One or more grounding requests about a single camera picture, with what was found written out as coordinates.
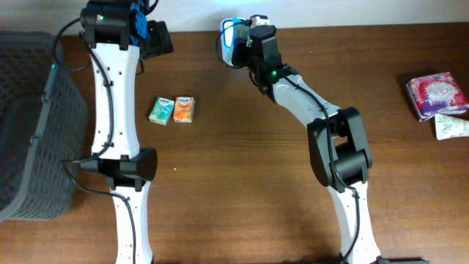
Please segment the red purple tissue pack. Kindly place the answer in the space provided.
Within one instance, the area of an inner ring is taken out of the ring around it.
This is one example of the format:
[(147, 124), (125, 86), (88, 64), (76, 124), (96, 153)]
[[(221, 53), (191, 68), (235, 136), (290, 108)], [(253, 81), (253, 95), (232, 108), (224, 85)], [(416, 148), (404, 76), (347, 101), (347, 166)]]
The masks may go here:
[(436, 114), (464, 114), (468, 99), (450, 72), (411, 79), (405, 88), (419, 122)]

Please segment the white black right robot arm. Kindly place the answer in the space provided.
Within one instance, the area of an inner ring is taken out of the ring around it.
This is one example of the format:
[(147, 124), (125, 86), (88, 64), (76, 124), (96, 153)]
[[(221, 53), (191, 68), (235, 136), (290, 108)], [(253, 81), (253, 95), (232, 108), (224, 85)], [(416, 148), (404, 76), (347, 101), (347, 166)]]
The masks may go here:
[(247, 67), (259, 91), (306, 127), (311, 168), (336, 211), (341, 262), (377, 263), (380, 250), (367, 202), (372, 154), (359, 111), (327, 102), (304, 83), (298, 71), (284, 64), (274, 26), (237, 21), (233, 27), (232, 66)]

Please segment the orange Kleenex tissue pack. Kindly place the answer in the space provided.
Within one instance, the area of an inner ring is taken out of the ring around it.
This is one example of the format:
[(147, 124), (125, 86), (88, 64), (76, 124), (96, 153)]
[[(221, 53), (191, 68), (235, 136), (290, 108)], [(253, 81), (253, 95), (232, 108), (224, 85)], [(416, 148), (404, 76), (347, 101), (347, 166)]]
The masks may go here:
[(194, 97), (176, 97), (174, 105), (174, 121), (192, 122), (194, 108)]

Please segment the green Kleenex tissue pack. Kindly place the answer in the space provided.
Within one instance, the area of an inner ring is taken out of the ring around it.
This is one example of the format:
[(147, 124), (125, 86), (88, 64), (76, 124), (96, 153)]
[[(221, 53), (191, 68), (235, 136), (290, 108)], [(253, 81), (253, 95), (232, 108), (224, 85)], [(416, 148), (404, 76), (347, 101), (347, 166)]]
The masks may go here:
[(174, 104), (173, 100), (158, 97), (149, 114), (149, 121), (159, 125), (167, 125), (174, 110)]

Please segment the teal toilet tissue pack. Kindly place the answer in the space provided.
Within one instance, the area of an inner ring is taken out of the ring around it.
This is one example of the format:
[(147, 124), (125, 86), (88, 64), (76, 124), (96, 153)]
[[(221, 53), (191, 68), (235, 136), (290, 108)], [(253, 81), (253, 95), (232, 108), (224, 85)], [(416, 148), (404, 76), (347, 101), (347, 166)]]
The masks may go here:
[(246, 26), (244, 24), (239, 24), (236, 25), (236, 23), (233, 24), (233, 26), (236, 27), (234, 30), (234, 37), (233, 37), (233, 42), (232, 42), (232, 47), (231, 47), (231, 52), (233, 55), (234, 49), (235, 49), (235, 43), (237, 40), (246, 40), (249, 32), (249, 26)]

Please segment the white leaf-pattern tissue pack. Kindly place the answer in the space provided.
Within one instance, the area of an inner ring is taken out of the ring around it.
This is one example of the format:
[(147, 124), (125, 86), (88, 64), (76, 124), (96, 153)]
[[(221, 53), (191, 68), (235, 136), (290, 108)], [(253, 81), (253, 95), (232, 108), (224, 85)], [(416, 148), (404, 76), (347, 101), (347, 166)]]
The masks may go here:
[(444, 114), (435, 115), (437, 140), (468, 137), (468, 121)]

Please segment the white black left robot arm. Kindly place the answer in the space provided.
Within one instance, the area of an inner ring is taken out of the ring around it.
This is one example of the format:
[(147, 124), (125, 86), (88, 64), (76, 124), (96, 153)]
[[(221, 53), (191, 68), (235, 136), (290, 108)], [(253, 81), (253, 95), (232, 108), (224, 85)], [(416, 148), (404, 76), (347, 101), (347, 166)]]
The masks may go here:
[(147, 200), (158, 156), (136, 132), (135, 82), (144, 60), (174, 49), (165, 22), (147, 16), (156, 1), (89, 1), (79, 21), (95, 75), (95, 135), (80, 167), (103, 175), (117, 219), (117, 263), (153, 263)]

